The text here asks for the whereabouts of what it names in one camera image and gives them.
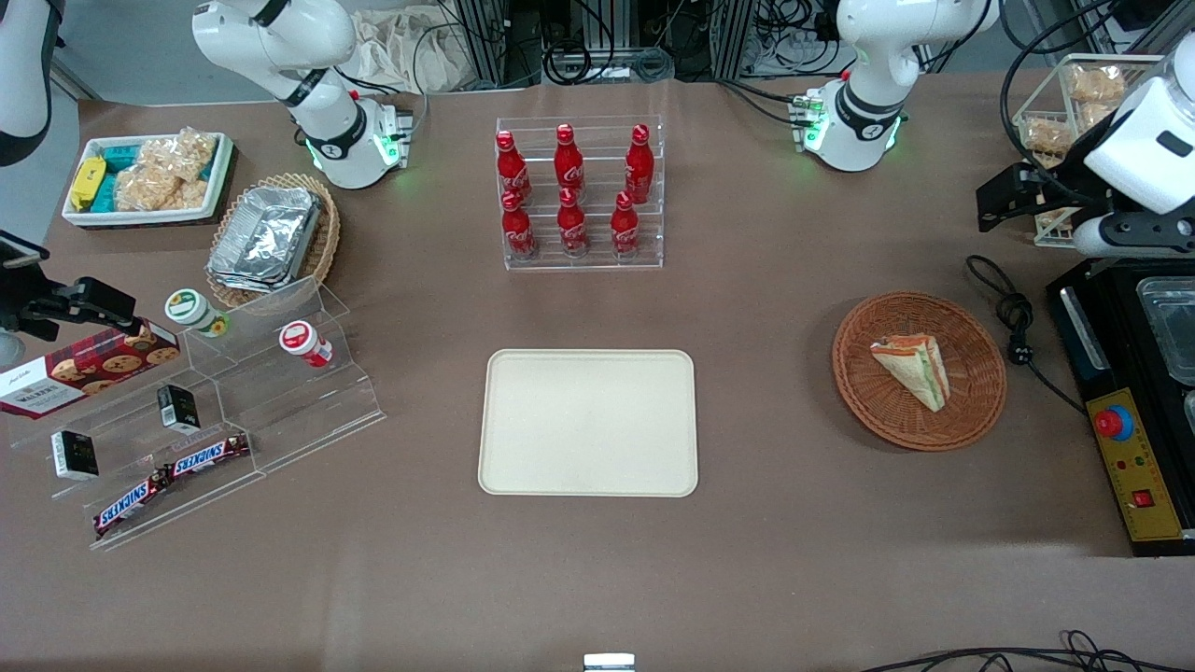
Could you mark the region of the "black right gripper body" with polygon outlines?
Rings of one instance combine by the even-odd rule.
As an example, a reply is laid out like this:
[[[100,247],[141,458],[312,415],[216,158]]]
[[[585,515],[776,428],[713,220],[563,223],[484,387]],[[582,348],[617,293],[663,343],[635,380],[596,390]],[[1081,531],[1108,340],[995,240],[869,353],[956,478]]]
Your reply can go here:
[[[1,328],[54,342],[61,323],[85,323],[86,316],[57,294],[63,288],[41,269],[1,269]]]

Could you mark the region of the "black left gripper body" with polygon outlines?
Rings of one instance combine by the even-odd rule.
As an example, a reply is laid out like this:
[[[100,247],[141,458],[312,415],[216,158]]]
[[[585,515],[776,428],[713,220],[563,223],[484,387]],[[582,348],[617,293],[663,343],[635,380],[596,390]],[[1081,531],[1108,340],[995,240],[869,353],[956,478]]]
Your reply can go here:
[[[1028,161],[1016,161],[999,175],[1000,224],[1009,218],[1087,204],[1093,204],[1093,172],[1083,161],[1064,161],[1044,172],[1034,170]]]

